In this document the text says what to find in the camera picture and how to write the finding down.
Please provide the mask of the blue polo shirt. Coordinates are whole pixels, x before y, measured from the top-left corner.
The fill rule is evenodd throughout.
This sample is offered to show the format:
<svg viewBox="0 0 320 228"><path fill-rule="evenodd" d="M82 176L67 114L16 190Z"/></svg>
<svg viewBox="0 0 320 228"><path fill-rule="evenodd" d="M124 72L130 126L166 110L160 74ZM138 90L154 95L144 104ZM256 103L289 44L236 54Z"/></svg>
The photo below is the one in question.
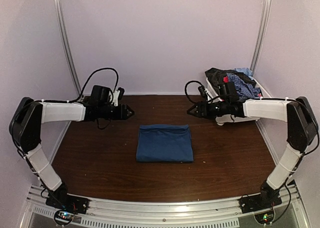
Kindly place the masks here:
<svg viewBox="0 0 320 228"><path fill-rule="evenodd" d="M136 161L144 163L194 161L189 125L141 125Z"/></svg>

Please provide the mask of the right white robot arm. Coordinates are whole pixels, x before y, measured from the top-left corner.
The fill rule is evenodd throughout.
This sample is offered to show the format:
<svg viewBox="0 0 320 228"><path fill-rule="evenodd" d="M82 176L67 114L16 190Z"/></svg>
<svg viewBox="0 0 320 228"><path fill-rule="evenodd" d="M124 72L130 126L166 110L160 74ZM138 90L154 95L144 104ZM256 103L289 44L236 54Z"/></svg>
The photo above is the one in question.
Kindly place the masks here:
<svg viewBox="0 0 320 228"><path fill-rule="evenodd" d="M218 85L219 95L209 98L209 93L201 85L199 92L202 101L192 102L187 114L206 119L224 115L239 118L264 118L283 121L287 124L285 151L268 176L264 187L277 190L296 171L303 157L308 155L308 146L319 138L319 126L306 97L289 98L250 98L240 99L233 82Z"/></svg>

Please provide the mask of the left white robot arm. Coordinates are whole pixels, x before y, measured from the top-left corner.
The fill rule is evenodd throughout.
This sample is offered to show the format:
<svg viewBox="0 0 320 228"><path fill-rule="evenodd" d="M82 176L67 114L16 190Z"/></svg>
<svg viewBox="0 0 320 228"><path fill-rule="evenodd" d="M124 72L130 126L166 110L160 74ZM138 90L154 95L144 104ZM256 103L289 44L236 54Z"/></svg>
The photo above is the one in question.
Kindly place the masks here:
<svg viewBox="0 0 320 228"><path fill-rule="evenodd" d="M20 101L10 122L9 133L18 153L45 188L55 192L63 187L63 182L42 149L42 124L127 120L135 112L128 105L120 103L124 92L123 88L112 91L108 87L95 85L90 96L79 101L33 100L29 97Z"/></svg>

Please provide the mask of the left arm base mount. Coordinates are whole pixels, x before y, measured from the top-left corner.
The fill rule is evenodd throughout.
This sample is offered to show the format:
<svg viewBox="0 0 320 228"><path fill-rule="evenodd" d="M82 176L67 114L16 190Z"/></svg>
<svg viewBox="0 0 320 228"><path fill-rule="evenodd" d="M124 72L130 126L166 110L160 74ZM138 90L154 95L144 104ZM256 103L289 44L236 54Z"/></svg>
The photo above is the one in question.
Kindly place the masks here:
<svg viewBox="0 0 320 228"><path fill-rule="evenodd" d="M87 213L89 199L68 194L67 185L62 184L55 190L47 190L48 197L45 204L50 207L54 207L63 211L67 211L73 214Z"/></svg>

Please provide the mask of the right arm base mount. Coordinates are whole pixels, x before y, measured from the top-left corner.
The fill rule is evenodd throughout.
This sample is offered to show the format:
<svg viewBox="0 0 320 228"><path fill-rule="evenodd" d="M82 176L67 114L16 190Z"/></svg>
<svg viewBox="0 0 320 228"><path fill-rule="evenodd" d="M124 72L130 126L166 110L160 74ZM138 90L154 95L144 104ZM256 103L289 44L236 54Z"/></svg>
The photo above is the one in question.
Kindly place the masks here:
<svg viewBox="0 0 320 228"><path fill-rule="evenodd" d="M256 212L272 206L281 205L280 188L273 189L266 181L260 187L260 193L257 195L242 195L238 199L241 212L243 214Z"/></svg>

